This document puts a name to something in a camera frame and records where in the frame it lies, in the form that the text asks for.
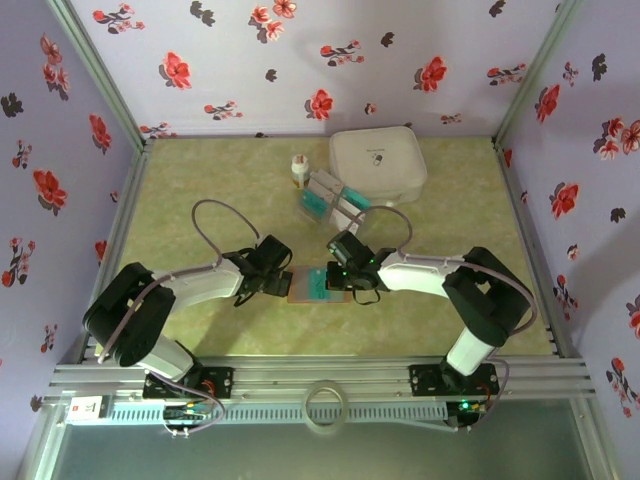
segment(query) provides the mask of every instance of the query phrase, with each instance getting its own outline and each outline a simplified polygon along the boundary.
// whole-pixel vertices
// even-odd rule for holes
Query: cable
[[[216,247],[216,245],[211,241],[211,239],[207,236],[207,234],[202,231],[202,229],[198,225],[198,220],[196,219],[196,210],[203,203],[215,203],[216,205],[221,205],[223,207],[228,208],[233,213],[238,215],[242,220],[244,220],[244,222],[247,225],[249,225],[249,228],[251,230],[253,230],[253,233],[255,233],[256,239],[258,239],[258,240],[260,239],[260,233],[258,232],[256,227],[253,226],[253,223],[251,223],[247,217],[245,217],[243,214],[241,214],[238,210],[233,208],[231,205],[227,205],[226,203],[221,202],[220,200],[214,200],[212,198],[203,198],[201,200],[198,200],[196,203],[193,204],[193,207],[191,207],[191,223],[193,223],[193,227],[200,234],[200,236],[204,239],[204,241],[207,242],[207,245],[209,245],[211,248],[213,248],[213,250],[218,254],[218,260],[216,260],[216,265],[215,265],[216,267],[219,266],[220,263],[222,262],[222,252],[220,251],[220,249],[218,247]]]
[[[216,267],[214,265],[204,265],[202,267],[191,267],[191,268],[185,268],[182,270],[176,270],[174,272],[163,275],[162,277],[154,280],[149,285],[147,285],[138,294],[136,299],[133,301],[133,303],[129,307],[129,310],[127,310],[127,313],[125,313],[124,317],[122,317],[122,320],[120,320],[120,323],[118,324],[118,326],[113,330],[113,333],[109,337],[109,340],[107,340],[107,343],[104,344],[104,347],[102,348],[102,352],[98,357],[98,363],[101,364],[104,362],[105,358],[111,351],[113,344],[116,343],[116,340],[122,333],[122,330],[124,330],[124,328],[127,326],[127,323],[129,323],[129,320],[131,320],[131,317],[136,312],[138,305],[142,303],[144,298],[149,294],[149,292],[151,292],[151,290],[156,288],[158,285],[166,282],[167,280],[171,280],[172,278],[181,278],[181,277],[186,277],[188,275],[194,275],[196,273],[208,272],[209,270],[214,270],[215,268]]]
[[[260,233],[258,232],[256,227],[253,226],[253,224],[247,219],[247,217],[242,215],[238,210],[233,208],[231,205],[227,205],[226,203],[221,202],[220,200],[214,200],[214,199],[211,199],[211,198],[203,198],[202,200],[198,200],[196,203],[194,203],[193,207],[191,208],[191,222],[193,223],[193,226],[195,227],[196,231],[204,239],[204,241],[207,242],[207,244],[211,248],[213,248],[213,250],[218,254],[218,258],[216,260],[216,263],[213,264],[213,265],[204,265],[204,266],[201,266],[201,267],[191,267],[191,268],[185,268],[185,269],[182,269],[182,270],[175,270],[173,272],[167,273],[166,275],[163,275],[162,277],[156,279],[155,281],[153,281],[149,285],[147,285],[142,290],[142,292],[140,292],[138,294],[136,299],[131,304],[131,307],[129,307],[129,310],[127,310],[127,313],[125,313],[124,317],[122,317],[122,320],[120,320],[120,323],[118,324],[118,326],[113,330],[113,333],[109,337],[109,340],[107,340],[107,343],[105,343],[105,345],[104,345],[104,347],[102,349],[102,352],[100,353],[100,356],[98,357],[98,363],[99,364],[104,362],[105,358],[107,357],[107,355],[111,351],[111,348],[113,347],[113,344],[116,342],[116,340],[118,339],[118,337],[122,333],[122,330],[124,330],[124,328],[127,326],[127,323],[129,323],[129,320],[131,319],[131,317],[135,313],[136,309],[142,303],[144,298],[149,294],[149,292],[151,292],[158,285],[160,285],[160,284],[162,284],[162,283],[164,283],[164,282],[166,282],[168,280],[175,279],[175,278],[180,278],[180,277],[185,277],[185,276],[188,276],[188,275],[194,275],[196,273],[208,272],[210,270],[214,270],[215,268],[220,266],[220,264],[222,263],[222,252],[209,239],[209,237],[207,237],[207,235],[202,231],[202,229],[198,225],[198,221],[196,219],[196,210],[203,203],[215,203],[216,205],[221,205],[223,207],[228,208],[229,210],[234,212],[236,215],[238,215],[242,220],[244,220],[247,225],[249,225],[249,228],[251,228],[251,230],[253,230],[253,233],[255,233],[256,239],[260,238]]]
[[[490,362],[497,362],[497,363],[500,363],[500,364],[504,365],[504,378],[502,380],[502,385],[500,385],[500,390],[498,390],[498,394],[496,395],[495,400],[491,404],[491,407],[489,407],[489,410],[487,410],[487,413],[485,413],[482,417],[480,417],[480,419],[472,427],[468,427],[467,428],[467,430],[469,432],[471,430],[475,430],[476,428],[478,428],[479,425],[482,425],[482,423],[486,422],[487,419],[491,415],[493,415],[493,411],[498,406],[498,402],[500,401],[500,397],[502,397],[502,394],[504,393],[504,389],[507,386],[507,382],[509,381],[509,372],[510,372],[509,364],[505,360],[502,360],[501,358],[489,358],[488,360]]]
[[[515,288],[520,295],[522,295],[527,302],[529,302],[529,306],[531,307],[531,316],[529,317],[529,320],[527,320],[525,322],[524,325],[522,325],[521,327],[516,328],[513,332],[511,332],[511,337],[513,337],[514,335],[517,335],[519,333],[524,332],[526,329],[528,329],[531,325],[533,325],[533,323],[536,321],[536,318],[538,318],[538,306],[536,305],[536,300],[535,298],[533,298],[533,295],[531,295],[531,293],[524,287],[522,286],[519,282],[515,281],[514,279],[507,277],[506,275],[500,273],[500,272],[496,272],[495,270],[492,270],[490,268],[487,267],[483,267],[481,265],[476,265],[475,263],[469,263],[469,262],[460,262],[458,260],[450,260],[450,263],[456,263],[458,265],[460,265],[461,267],[467,267],[470,268],[476,272],[482,272],[482,273],[486,273],[489,276],[492,276],[493,278],[496,278],[504,283],[506,283],[507,285],[509,285],[510,287]]]
[[[394,420],[392,423],[399,423],[400,425],[409,425],[412,427],[428,428],[431,430],[439,430],[441,432],[457,433],[458,427],[451,427],[449,425],[438,425],[436,423],[421,422],[419,420]]]
[[[173,388],[177,388],[179,390],[183,390],[185,392],[192,393],[193,395],[198,395],[199,397],[202,397],[202,398],[205,398],[207,400],[210,400],[214,406],[217,406],[218,408],[220,408],[220,415],[218,415],[218,416],[214,416],[215,408],[213,408],[211,410],[211,421],[210,422],[203,423],[203,424],[197,425],[195,427],[191,427],[191,428],[186,428],[185,427],[185,429],[182,432],[180,432],[178,429],[173,429],[172,430],[172,429],[169,428],[169,426],[166,423],[164,423],[163,424],[164,428],[166,428],[167,431],[169,431],[172,435],[181,436],[181,437],[188,437],[189,434],[195,433],[195,432],[199,432],[200,430],[204,430],[205,428],[209,428],[209,427],[215,425],[216,423],[220,423],[224,419],[227,411],[224,408],[224,405],[222,404],[222,402],[220,400],[218,400],[216,397],[214,397],[212,395],[209,395],[208,393],[202,392],[200,390],[196,390],[194,388],[189,388],[189,387],[185,387],[184,385],[180,385],[179,383],[176,383],[176,382],[174,382],[172,380],[169,380],[168,378],[163,377],[162,375],[159,375],[159,374],[157,374],[155,372],[149,371],[149,373],[151,375],[153,375],[154,377],[156,377],[161,382],[166,383],[167,385],[169,385],[169,386],[171,386]]]
[[[479,382],[478,386],[480,388],[482,388],[484,390],[484,393],[487,394],[487,400],[485,401],[485,405],[489,406],[491,405],[489,402],[491,401],[491,390],[489,390],[489,387],[487,387],[484,383]]]
[[[409,217],[407,217],[400,210],[396,210],[393,207],[387,207],[386,205],[374,205],[373,207],[365,208],[364,210],[361,210],[360,212],[358,212],[358,214],[355,217],[353,217],[353,219],[351,220],[351,223],[349,223],[349,226],[345,230],[348,231],[351,228],[351,225],[353,225],[353,223],[358,218],[360,218],[360,215],[364,215],[366,212],[370,212],[371,210],[388,210],[389,212],[393,212],[396,215],[399,215],[405,221],[405,223],[407,224],[407,228],[409,229],[409,235],[407,236],[407,239],[404,242],[398,245],[398,253],[404,257],[405,253],[402,252],[402,248],[406,247],[411,241],[411,239],[413,238],[413,227],[411,226],[411,221],[409,220]]]
[[[369,207],[369,208],[365,208],[364,210],[360,211],[354,218],[353,220],[351,220],[351,223],[349,223],[349,226],[347,227],[347,230],[349,230],[349,228],[351,228],[351,225],[353,225],[353,223],[360,217],[360,215],[363,215],[364,213],[370,211],[370,210],[375,210],[375,209],[379,209],[379,210],[388,210],[390,212],[395,213],[396,215],[400,216],[405,223],[407,224],[407,227],[409,229],[409,235],[407,236],[407,239],[402,242],[398,248],[398,254],[400,255],[400,258],[402,258],[403,261],[406,261],[407,258],[409,257],[408,254],[404,253],[402,251],[402,249],[404,247],[406,247],[409,242],[411,241],[411,239],[413,238],[413,227],[411,226],[411,221],[409,220],[409,218],[402,213],[401,211],[392,208],[392,207],[387,207],[385,205],[375,205],[373,207]],[[422,256],[422,255],[411,255],[411,257],[413,258],[423,258],[423,259],[431,259],[431,260],[438,260],[440,257],[427,257],[427,256]],[[447,262],[451,263],[451,264],[456,264],[460,267],[467,267],[470,268],[474,271],[477,272],[482,272],[485,273],[493,278],[496,278],[504,283],[506,283],[507,285],[515,288],[526,300],[527,302],[529,302],[529,305],[531,307],[531,316],[529,317],[529,320],[527,320],[525,322],[524,325],[522,325],[521,327],[516,328],[513,332],[511,332],[511,337],[513,337],[514,335],[517,335],[519,333],[524,332],[525,330],[527,330],[529,327],[531,327],[531,325],[534,324],[534,322],[536,321],[536,318],[538,318],[538,307],[536,305],[536,301],[535,298],[533,298],[533,295],[531,295],[531,293],[529,293],[529,291],[523,287],[522,285],[520,285],[519,282],[513,280],[510,277],[507,277],[506,275],[503,275],[500,272],[496,272],[495,270],[492,270],[490,268],[487,267],[483,267],[481,265],[476,265],[474,263],[470,263],[470,262],[464,262],[464,261],[460,261],[460,260],[455,260],[455,259],[447,259]]]

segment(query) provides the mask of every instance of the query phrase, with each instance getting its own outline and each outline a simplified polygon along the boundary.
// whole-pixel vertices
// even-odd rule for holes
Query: purple wall
[[[81,332],[96,243],[109,235],[111,194],[123,187],[133,147],[44,1],[4,2],[0,39],[5,480],[16,475],[54,366]]]
[[[640,475],[640,3],[585,3],[503,146],[631,479]]]

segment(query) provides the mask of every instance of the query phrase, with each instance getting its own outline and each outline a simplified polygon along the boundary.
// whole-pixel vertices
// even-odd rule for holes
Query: white label
[[[69,405],[68,421],[96,420],[100,417],[102,397],[73,397]]]

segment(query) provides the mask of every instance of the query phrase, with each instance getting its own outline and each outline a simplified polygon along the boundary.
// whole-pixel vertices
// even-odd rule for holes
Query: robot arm
[[[255,293],[284,297],[291,284],[291,273],[284,268],[291,257],[291,250],[269,235],[256,248],[223,254],[215,267],[171,277],[145,296],[117,335],[110,354],[121,367],[138,364],[195,388],[201,383],[201,365],[186,348],[161,335],[168,316],[213,298],[237,297],[235,306],[240,306]],[[108,345],[134,300],[163,276],[139,263],[125,266],[85,314],[85,328],[98,343]]]
[[[485,248],[459,257],[403,255],[392,248],[374,254],[348,231],[327,247],[338,260],[327,265],[329,290],[352,291],[356,301],[361,290],[373,290],[378,298],[378,291],[414,290],[452,302],[465,323],[441,364],[443,380],[452,388],[464,384],[505,344],[530,307],[530,292]],[[485,283],[489,288],[483,291],[480,285]]]

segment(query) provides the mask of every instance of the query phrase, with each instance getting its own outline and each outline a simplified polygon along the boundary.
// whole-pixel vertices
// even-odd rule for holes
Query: red flower print
[[[417,85],[413,88],[425,93],[435,92],[438,90],[438,82],[444,79],[446,73],[447,67],[444,65],[442,57],[434,57],[431,63],[416,72]]]
[[[291,3],[290,0],[275,0],[273,6],[273,13],[279,17],[293,18],[293,12],[296,11],[297,5]]]
[[[640,338],[640,310],[630,313],[631,321],[629,326],[636,331],[636,338]]]
[[[104,252],[107,250],[107,241],[101,240],[96,242],[96,257],[98,258],[98,265],[102,265],[102,260],[104,259]]]
[[[640,147],[640,120],[636,120],[629,128],[623,130],[620,141],[625,155],[638,150],[638,147]]]
[[[267,23],[267,38],[272,42],[278,40],[280,34],[284,32],[282,22],[269,22]]]
[[[58,44],[51,42],[45,34],[42,34],[40,38],[40,48],[42,48],[42,52],[47,56],[47,61],[51,65],[57,65],[62,61]]]
[[[48,63],[45,63],[44,67],[42,67],[42,73],[44,73],[44,79],[47,83],[56,81],[56,71]]]
[[[99,115],[92,113],[89,115],[89,123],[91,124],[91,132],[93,133],[93,143],[96,147],[106,153],[111,147],[111,135],[107,132],[107,126]]]
[[[622,363],[622,360],[620,360],[618,357],[611,360],[611,365],[613,365],[613,368],[615,368],[619,372],[624,372],[624,363]]]
[[[553,87],[545,88],[540,94],[539,103],[536,104],[536,112],[538,121],[542,125],[545,118],[553,113],[558,106],[558,95],[560,94],[560,85],[556,84]]]
[[[267,7],[256,7],[251,14],[253,19],[258,23],[267,23],[269,20],[269,13],[267,13]]]
[[[557,220],[561,215],[569,213],[576,206],[580,186],[576,184],[565,185],[558,184],[554,195],[549,197],[551,200],[551,211],[553,217]]]
[[[507,168],[511,168],[511,157],[513,156],[513,150],[508,149],[504,152],[504,163],[507,165]]]
[[[53,209],[53,214],[57,216],[58,210],[67,203],[67,192],[60,188],[58,179],[50,171],[34,170],[33,180],[40,204],[47,210]]]
[[[178,87],[180,90],[191,88],[191,83],[189,82],[189,77],[191,76],[189,64],[183,62],[182,58],[174,52],[169,52],[164,59],[163,65],[164,71],[174,87]]]
[[[209,113],[213,120],[224,120],[226,118],[236,117],[241,118],[242,112],[234,113],[233,110],[237,107],[236,102],[229,100],[225,105],[214,107],[213,105],[205,105],[205,113]]]
[[[58,70],[58,84],[65,92],[68,92],[71,89],[71,86],[69,85],[69,74],[62,67]]]
[[[305,109],[309,112],[307,118],[315,118],[317,120],[327,120],[329,111],[332,108],[333,98],[322,88],[313,94],[311,100],[307,100],[305,103]]]
[[[620,147],[615,140],[608,140],[601,148],[598,150],[600,154],[600,158],[602,160],[613,160],[616,158],[616,153],[620,151]]]
[[[612,137],[617,137],[618,133],[624,128],[624,124],[622,123],[621,117],[616,117],[614,119],[609,120],[609,135]]]

